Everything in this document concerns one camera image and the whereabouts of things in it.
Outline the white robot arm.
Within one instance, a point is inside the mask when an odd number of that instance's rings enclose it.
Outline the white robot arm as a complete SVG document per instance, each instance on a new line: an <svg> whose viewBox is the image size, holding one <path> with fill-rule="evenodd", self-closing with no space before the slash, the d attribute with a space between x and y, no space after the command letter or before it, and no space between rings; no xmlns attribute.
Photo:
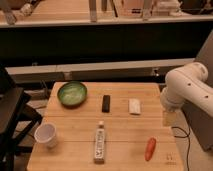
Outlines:
<svg viewBox="0 0 213 171"><path fill-rule="evenodd" d="M213 117L213 88L205 83L207 78L208 70L200 62L186 64L166 74L166 86L160 93L160 102L164 108L164 126L174 123L186 100Z"/></svg>

